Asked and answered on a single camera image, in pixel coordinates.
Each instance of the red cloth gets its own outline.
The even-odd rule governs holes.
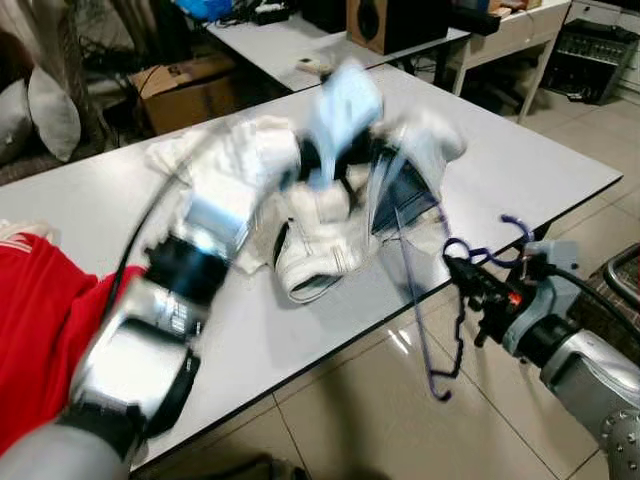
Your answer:
[[[141,271],[129,267],[122,286]],[[0,455],[66,405],[112,280],[85,274],[35,235],[0,241]]]

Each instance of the cable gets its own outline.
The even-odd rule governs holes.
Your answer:
[[[633,337],[633,339],[640,345],[640,332],[634,327],[634,325],[629,321],[627,317],[625,317],[620,310],[614,307],[611,302],[609,302],[600,292],[598,292],[591,285],[586,283],[584,280],[576,277],[575,275],[561,270],[555,265],[545,265],[543,267],[543,272],[556,277],[561,277],[567,280],[568,282],[573,283],[575,286],[579,287],[584,293],[589,295],[593,300],[600,304],[602,308],[604,308],[609,315],[615,318],[618,323]]]
[[[151,69],[151,71],[149,72],[149,75],[147,75],[147,78],[144,79],[144,82],[142,82],[142,85],[140,86],[140,90],[138,90],[138,95],[140,96],[140,98],[142,98],[142,92],[144,92],[144,87],[147,86],[147,83],[149,82],[149,80],[151,79],[151,77],[153,76],[154,73],[156,73],[156,71],[162,67],[162,65],[156,65],[155,67],[153,67]]]
[[[135,73],[155,65],[148,55],[137,54],[124,46],[107,46],[80,35],[78,37],[82,64],[91,71]]]
[[[223,127],[216,129],[214,132],[212,132],[212,136],[217,136],[216,133],[219,133],[222,129]],[[115,304],[116,297],[118,295],[118,290],[120,289],[120,284],[122,283],[122,278],[124,276],[124,270],[127,266],[127,261],[129,260],[129,256],[131,255],[131,250],[133,249],[133,246],[138,236],[140,235],[140,232],[142,231],[142,227],[144,227],[145,223],[147,222],[147,220],[149,219],[153,211],[156,209],[156,207],[158,206],[160,201],[164,198],[164,196],[167,194],[167,192],[171,189],[171,187],[176,182],[176,180],[180,178],[180,175],[182,174],[182,172],[184,172],[184,170],[186,170],[186,168],[191,164],[191,162],[198,157],[199,150],[203,148],[205,143],[207,142],[205,141],[199,142],[189,152],[187,152],[187,154],[185,154],[184,158],[180,161],[180,163],[174,169],[171,175],[169,175],[167,179],[164,181],[164,183],[160,186],[156,194],[151,199],[151,202],[149,202],[147,209],[142,215],[142,218],[138,222],[138,225],[136,226],[136,228],[133,230],[131,237],[129,237],[129,242],[127,243],[127,246],[125,247],[124,252],[122,253],[122,257],[120,258],[118,269],[116,270],[116,273],[113,278],[113,283],[111,284],[111,288],[109,289],[109,295],[107,296],[107,303],[105,304],[104,310],[102,311],[102,321],[104,321],[107,318],[107,314]]]

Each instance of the white table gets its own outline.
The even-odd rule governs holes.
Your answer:
[[[337,65],[352,57],[369,69],[434,47],[448,46],[451,42],[470,35],[468,32],[449,28],[444,38],[390,55],[379,55],[349,41],[346,32],[329,34],[307,22],[299,14],[292,15],[285,22],[270,25],[209,25],[207,30],[293,92],[320,84],[318,76],[296,69],[296,64],[303,58]]]
[[[517,239],[515,228],[497,223],[502,213],[517,214],[535,228],[621,177],[400,70],[382,66],[372,76],[385,96],[388,118],[423,107],[460,125],[469,148],[449,165],[442,193],[453,233],[472,245],[503,249]],[[283,115],[302,124],[316,91],[238,115]],[[82,269],[100,275],[114,270],[140,211],[163,180],[144,165],[145,147],[153,141],[0,188],[0,218],[45,219],[61,230],[61,248]],[[170,213],[166,205],[151,219],[143,242],[166,232]],[[140,251],[138,246],[133,261],[141,260]],[[415,271],[424,294],[445,285],[448,276],[439,259],[414,252],[414,261],[420,262]],[[397,245],[387,245],[369,266],[307,306],[289,303],[268,269],[250,278],[231,272],[202,336],[202,365],[191,396],[175,427],[149,442],[144,461],[219,425],[392,318],[409,303],[398,286],[402,279]]]
[[[500,29],[492,35],[472,35],[449,61],[449,66],[457,70],[453,93],[460,95],[462,92],[467,70],[536,45],[544,45],[518,115],[520,123],[529,112],[570,5],[571,0],[543,0],[540,7],[503,19]]]

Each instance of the white pillow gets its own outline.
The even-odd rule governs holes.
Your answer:
[[[80,116],[69,95],[40,67],[29,81],[29,108],[42,143],[58,160],[69,160],[80,141]]]
[[[22,151],[32,128],[27,87],[20,79],[0,93],[0,165]]]

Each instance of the floor tile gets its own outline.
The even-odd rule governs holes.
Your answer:
[[[592,198],[584,205],[579,206],[553,222],[547,232],[547,238],[557,238],[561,233],[566,232],[583,220],[595,215],[607,205],[608,203],[601,198]]]
[[[570,120],[570,116],[554,109],[532,108],[520,125],[534,132],[543,133]]]
[[[415,324],[394,335],[281,405],[314,480],[553,478],[466,377],[427,393]]]
[[[558,238],[578,242],[578,272],[588,276],[640,239],[640,221],[610,205]]]
[[[275,406],[276,403],[273,395],[268,395],[264,399],[231,418],[229,421],[223,423],[218,428],[199,436],[159,462],[154,462],[151,466],[138,470],[138,473],[143,478],[154,478],[161,472],[171,469],[174,465],[184,461],[185,458],[190,457],[194,452],[202,450],[203,448],[219,441],[221,438],[238,430],[267,411],[276,409]]]
[[[449,286],[424,300],[420,304],[420,311],[423,315],[427,314],[428,312],[433,311],[441,305],[450,301],[452,298],[454,298],[455,295],[456,289],[453,286]],[[335,370],[345,362],[356,358],[358,355],[369,350],[378,343],[387,340],[389,338],[388,332],[390,329],[405,327],[414,320],[415,312],[413,311],[413,309],[406,310],[394,319],[387,322],[382,327],[355,341],[345,349],[333,355],[331,358],[323,361],[308,372],[302,374],[298,378],[295,378],[291,382],[287,383],[284,387],[277,390],[274,393],[276,401],[283,402],[294,393],[298,392],[310,383],[319,380],[321,377]]]
[[[569,480],[606,480],[609,467],[604,453],[598,452],[585,463]]]
[[[640,163],[640,158],[636,160],[635,156],[631,155],[627,159],[619,159],[618,163],[620,167],[627,168],[628,172],[622,172],[624,173],[624,177],[599,195],[599,198],[609,203],[614,203],[625,195],[640,188],[640,165],[637,165]]]
[[[450,353],[456,351],[454,320],[458,306],[445,305],[426,321],[427,330]],[[462,368],[558,478],[566,478],[597,448],[591,435],[540,382],[540,371],[522,365],[488,339],[473,345],[481,314],[468,311],[463,327]],[[458,382],[451,384],[457,394]]]
[[[509,249],[507,249],[506,251],[502,252],[500,255],[498,255],[498,258],[500,260],[515,260],[518,255],[520,255],[520,251],[518,249],[516,249],[515,247],[511,247]],[[491,273],[494,277],[497,277],[498,280],[501,281],[505,281],[507,279],[507,276],[509,275],[509,270],[506,270],[502,267],[499,267],[498,265],[495,265],[491,262],[486,262],[483,267],[489,272]]]
[[[572,120],[545,132],[545,136],[618,170],[621,170],[622,166],[627,169],[635,168],[632,161],[637,158],[637,147],[600,128]]]
[[[607,105],[599,107],[600,109],[617,113],[623,117],[640,122],[640,105],[631,103],[621,98],[614,98]]]
[[[640,146],[640,118],[629,118],[612,110],[598,108],[582,115],[578,121]]]
[[[277,408],[268,410],[205,448],[191,450],[180,461],[150,478],[169,480],[218,473],[265,453],[302,466],[302,460]],[[256,473],[234,478],[248,480],[256,478]]]
[[[616,202],[616,206],[640,220],[640,188],[622,197]]]
[[[570,102],[565,95],[554,93],[543,88],[536,92],[534,105],[539,108],[552,109],[568,117],[576,118],[589,113],[597,108],[596,105],[588,105],[581,102]]]

